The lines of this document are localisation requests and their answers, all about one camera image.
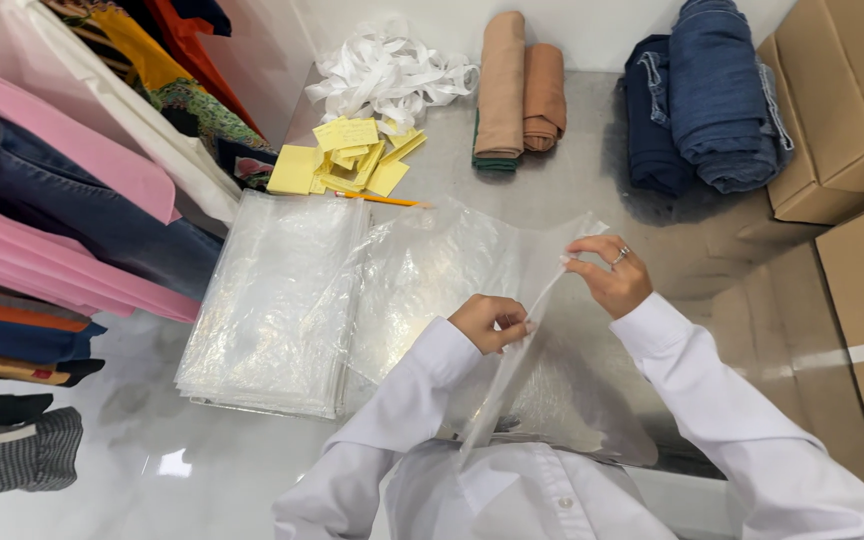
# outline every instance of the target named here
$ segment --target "person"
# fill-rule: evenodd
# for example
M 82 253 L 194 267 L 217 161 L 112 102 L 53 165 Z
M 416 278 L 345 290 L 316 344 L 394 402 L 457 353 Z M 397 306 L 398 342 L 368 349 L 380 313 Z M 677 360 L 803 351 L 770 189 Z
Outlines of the person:
M 570 258 L 566 270 L 614 319 L 610 329 L 682 436 L 736 488 L 749 510 L 743 538 L 864 539 L 864 483 L 719 360 L 709 332 L 652 290 L 645 264 L 621 238 L 589 236 L 566 251 L 610 264 Z M 532 442 L 476 448 L 460 469 L 457 443 L 433 439 L 450 390 L 483 355 L 530 330 L 520 303 L 481 295 L 432 321 L 274 502 L 275 537 L 368 538 L 379 484 L 399 461 L 386 490 L 392 538 L 675 539 L 617 465 Z

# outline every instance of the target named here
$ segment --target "white garment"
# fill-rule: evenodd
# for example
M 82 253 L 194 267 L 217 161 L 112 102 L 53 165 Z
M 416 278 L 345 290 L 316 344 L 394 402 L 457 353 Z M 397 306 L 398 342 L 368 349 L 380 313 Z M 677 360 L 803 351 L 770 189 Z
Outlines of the white garment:
M 30 75 L 36 71 L 54 82 Z M 39 0 L 0 0 L 0 77 L 126 148 L 138 146 L 206 215 L 233 222 L 242 189 L 202 141 L 169 124 Z M 111 128 L 109 116 L 118 126 Z
M 722 364 L 702 326 L 653 293 L 610 327 L 681 434 L 737 488 L 750 510 L 743 538 L 864 538 L 861 480 Z M 446 319 L 428 325 L 318 463 L 272 505 L 275 537 L 368 538 L 378 485 L 402 458 L 386 493 L 392 538 L 675 538 L 617 466 L 516 443 L 477 448 L 458 472 L 454 443 L 424 442 L 439 428 L 450 389 L 481 358 Z

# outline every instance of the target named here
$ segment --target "pencil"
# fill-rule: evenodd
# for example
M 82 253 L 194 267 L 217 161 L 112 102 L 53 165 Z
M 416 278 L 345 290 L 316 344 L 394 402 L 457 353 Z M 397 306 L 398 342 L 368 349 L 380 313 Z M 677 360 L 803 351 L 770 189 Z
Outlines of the pencil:
M 366 201 L 375 201 L 377 203 L 389 203 L 390 205 L 402 205 L 403 207 L 424 207 L 432 208 L 432 204 L 428 202 L 404 201 L 402 199 L 390 199 L 388 197 L 379 197 L 378 195 L 365 195 L 362 193 L 351 193 L 349 191 L 336 191 L 336 197 L 344 197 L 346 199 L 365 199 Z

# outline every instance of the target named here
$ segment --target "white ribbon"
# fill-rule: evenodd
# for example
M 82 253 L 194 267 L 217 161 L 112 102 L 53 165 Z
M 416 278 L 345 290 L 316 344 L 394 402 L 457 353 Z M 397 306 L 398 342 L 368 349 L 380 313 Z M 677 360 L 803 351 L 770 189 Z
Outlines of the white ribbon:
M 381 28 L 359 24 L 354 37 L 316 59 L 316 68 L 326 79 L 306 86 L 305 93 L 312 103 L 325 100 L 322 123 L 379 113 L 378 129 L 388 135 L 404 135 L 426 107 L 472 93 L 479 71 L 466 55 L 427 49 L 409 35 L 409 24 L 401 18 Z M 385 124 L 389 118 L 398 133 Z

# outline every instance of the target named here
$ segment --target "pink shirt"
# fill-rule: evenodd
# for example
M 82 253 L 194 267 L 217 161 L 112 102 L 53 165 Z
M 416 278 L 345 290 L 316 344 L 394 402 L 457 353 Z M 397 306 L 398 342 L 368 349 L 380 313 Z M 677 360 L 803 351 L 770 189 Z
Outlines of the pink shirt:
M 192 322 L 200 303 L 97 260 L 75 240 L 0 215 L 0 285 L 78 313 L 136 308 Z
M 2 79 L 0 117 L 29 130 L 158 221 L 182 217 L 174 208 L 176 186 L 162 167 Z

